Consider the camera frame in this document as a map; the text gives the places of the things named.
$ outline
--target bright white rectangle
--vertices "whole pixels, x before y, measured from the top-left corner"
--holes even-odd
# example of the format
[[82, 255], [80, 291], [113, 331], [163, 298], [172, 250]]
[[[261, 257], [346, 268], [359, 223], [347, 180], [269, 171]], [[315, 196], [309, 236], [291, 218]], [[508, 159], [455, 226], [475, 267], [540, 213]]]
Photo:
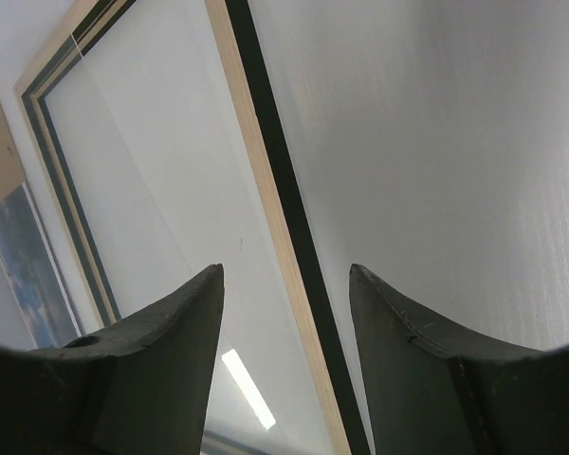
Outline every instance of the bright white rectangle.
[[238, 384], [238, 387], [240, 387], [243, 395], [253, 408], [253, 412], [255, 412], [259, 422], [265, 429], [272, 428], [276, 423], [276, 419], [274, 419], [274, 416], [267, 407], [264, 397], [259, 393], [257, 386], [255, 386], [253, 379], [250, 377], [250, 374], [248, 374], [245, 364], [238, 356], [238, 353], [236, 353], [236, 350], [232, 349], [231, 351], [227, 351], [221, 356], [221, 359], [226, 364], [226, 367], [228, 367], [234, 381], [236, 381], [236, 384]]

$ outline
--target transparent sheet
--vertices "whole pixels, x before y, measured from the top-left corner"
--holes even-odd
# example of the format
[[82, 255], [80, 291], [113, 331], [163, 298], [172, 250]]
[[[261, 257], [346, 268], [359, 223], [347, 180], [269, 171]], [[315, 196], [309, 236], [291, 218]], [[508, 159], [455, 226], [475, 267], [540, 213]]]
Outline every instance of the transparent sheet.
[[[55, 17], [70, 7], [45, 3]], [[332, 453], [204, 2], [137, 0], [46, 107], [123, 317], [209, 264], [225, 267], [206, 434], [265, 453]], [[63, 234], [48, 224], [81, 330], [97, 330]], [[242, 371], [256, 391], [243, 391]]]

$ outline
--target wooden frame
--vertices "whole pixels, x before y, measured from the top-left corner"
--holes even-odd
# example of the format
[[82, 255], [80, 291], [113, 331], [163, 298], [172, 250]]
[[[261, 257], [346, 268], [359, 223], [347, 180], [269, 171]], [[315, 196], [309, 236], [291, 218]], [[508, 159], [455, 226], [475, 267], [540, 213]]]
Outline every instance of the wooden frame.
[[[135, 0], [77, 0], [15, 85], [46, 177], [104, 324], [119, 318], [45, 96]], [[331, 305], [244, 0], [205, 0], [248, 159], [334, 451], [369, 453]]]

